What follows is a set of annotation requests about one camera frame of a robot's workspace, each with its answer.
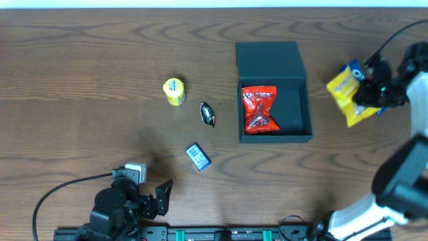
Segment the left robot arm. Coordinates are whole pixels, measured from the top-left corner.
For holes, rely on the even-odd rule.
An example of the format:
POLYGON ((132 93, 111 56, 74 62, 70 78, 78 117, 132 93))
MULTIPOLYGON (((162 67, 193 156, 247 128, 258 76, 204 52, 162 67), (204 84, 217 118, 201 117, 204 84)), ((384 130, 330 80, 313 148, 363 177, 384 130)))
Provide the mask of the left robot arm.
POLYGON ((141 171, 119 167, 112 171, 114 181, 109 188, 98 192, 90 221, 78 228, 75 240, 122 240, 139 229, 140 219, 153 220, 165 216, 173 180, 155 188, 156 195, 139 192, 141 171))

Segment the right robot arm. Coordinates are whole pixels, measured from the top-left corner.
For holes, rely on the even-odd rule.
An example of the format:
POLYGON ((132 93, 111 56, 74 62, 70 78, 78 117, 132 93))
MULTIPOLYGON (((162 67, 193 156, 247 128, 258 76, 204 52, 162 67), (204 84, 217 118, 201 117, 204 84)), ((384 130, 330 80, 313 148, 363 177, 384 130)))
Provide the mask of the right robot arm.
POLYGON ((427 217, 427 43, 407 48, 397 77, 379 53, 366 62, 371 80, 364 81, 353 101, 364 107, 411 105, 411 139, 377 171, 371 192, 351 206, 315 222, 308 240, 362 240, 396 224, 427 217))

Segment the blue Oreo cookie pack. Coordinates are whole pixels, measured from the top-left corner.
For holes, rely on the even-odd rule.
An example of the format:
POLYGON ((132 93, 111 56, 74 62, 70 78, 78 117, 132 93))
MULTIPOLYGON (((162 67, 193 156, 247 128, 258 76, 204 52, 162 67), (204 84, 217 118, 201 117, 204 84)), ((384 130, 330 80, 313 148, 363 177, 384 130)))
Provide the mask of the blue Oreo cookie pack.
MULTIPOLYGON (((341 110, 344 110, 345 105, 352 100, 351 92, 357 91, 359 84, 361 84, 366 79, 366 77, 358 65, 357 60, 353 60, 347 65, 343 66, 342 73, 344 76, 334 89, 340 94, 341 101, 339 106, 341 110)), ((363 114, 368 114, 369 112, 373 112, 377 116, 380 116, 385 110, 386 108, 369 108, 353 103, 354 116, 362 116, 363 114)))

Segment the yellow Hacks candy bag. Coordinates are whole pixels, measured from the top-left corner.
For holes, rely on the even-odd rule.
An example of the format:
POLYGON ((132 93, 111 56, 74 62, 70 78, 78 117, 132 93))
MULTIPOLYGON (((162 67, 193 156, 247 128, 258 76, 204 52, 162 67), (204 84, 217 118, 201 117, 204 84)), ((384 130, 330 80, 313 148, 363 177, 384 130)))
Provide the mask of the yellow Hacks candy bag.
POLYGON ((348 128, 381 110, 380 108, 361 106, 353 101, 352 97, 360 87, 360 81, 364 79, 365 75, 359 66, 349 64, 326 85, 338 108, 345 116, 348 128))

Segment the red candy bag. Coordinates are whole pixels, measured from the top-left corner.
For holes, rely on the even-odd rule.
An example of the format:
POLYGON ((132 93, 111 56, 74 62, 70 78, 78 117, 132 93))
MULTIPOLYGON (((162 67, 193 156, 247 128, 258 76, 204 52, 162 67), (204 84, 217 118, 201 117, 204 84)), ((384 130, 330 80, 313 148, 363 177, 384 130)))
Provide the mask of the red candy bag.
POLYGON ((276 96, 277 88, 275 86, 242 88, 242 101, 245 108, 244 133, 246 135, 280 130, 270 115, 270 109, 276 96))

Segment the yellow Mentos gum bottle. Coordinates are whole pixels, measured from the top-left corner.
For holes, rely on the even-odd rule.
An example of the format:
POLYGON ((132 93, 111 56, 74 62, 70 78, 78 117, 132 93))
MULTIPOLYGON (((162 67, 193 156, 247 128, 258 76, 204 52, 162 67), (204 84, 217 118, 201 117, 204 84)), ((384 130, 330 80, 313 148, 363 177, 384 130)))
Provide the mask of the yellow Mentos gum bottle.
POLYGON ((167 96, 168 102, 173 106, 183 105, 185 102, 185 86, 184 83, 178 78, 168 79, 164 85, 163 90, 167 96))

